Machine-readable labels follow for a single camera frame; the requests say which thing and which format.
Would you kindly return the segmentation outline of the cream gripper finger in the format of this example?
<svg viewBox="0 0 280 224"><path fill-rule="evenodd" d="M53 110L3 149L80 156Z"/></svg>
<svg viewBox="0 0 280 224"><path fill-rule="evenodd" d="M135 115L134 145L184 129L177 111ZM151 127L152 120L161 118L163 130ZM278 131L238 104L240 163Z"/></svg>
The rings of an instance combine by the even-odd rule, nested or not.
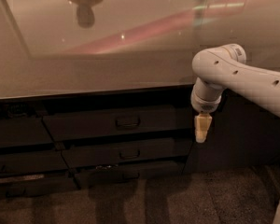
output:
<svg viewBox="0 0 280 224"><path fill-rule="evenodd" d="M195 139L197 143L204 143L212 123L209 113L200 113L194 118Z"/></svg>

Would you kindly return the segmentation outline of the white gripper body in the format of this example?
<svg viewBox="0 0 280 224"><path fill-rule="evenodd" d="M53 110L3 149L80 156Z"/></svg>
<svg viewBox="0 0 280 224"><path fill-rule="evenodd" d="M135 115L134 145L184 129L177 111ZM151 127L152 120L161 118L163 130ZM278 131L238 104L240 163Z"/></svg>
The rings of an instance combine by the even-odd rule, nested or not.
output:
<svg viewBox="0 0 280 224"><path fill-rule="evenodd" d="M191 105L199 113L213 113L221 102L221 95L221 92L198 93L194 91L190 96Z"/></svg>

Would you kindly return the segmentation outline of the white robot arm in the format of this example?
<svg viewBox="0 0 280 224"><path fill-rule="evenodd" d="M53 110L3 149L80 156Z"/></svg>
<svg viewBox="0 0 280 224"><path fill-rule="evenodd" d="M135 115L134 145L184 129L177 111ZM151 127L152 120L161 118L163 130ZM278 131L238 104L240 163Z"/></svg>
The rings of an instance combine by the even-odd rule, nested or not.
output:
<svg viewBox="0 0 280 224"><path fill-rule="evenodd" d="M280 158L280 72L249 66L237 44L204 49L192 60L196 76L194 169L269 164Z"/></svg>

